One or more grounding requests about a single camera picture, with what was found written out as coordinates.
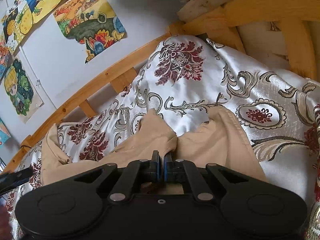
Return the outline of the person's hand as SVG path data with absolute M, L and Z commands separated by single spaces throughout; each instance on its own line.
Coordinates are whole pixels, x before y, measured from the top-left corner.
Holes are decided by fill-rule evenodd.
M 9 213 L 5 207 L 4 200 L 0 203 L 0 240 L 11 240 L 11 226 L 9 224 Z

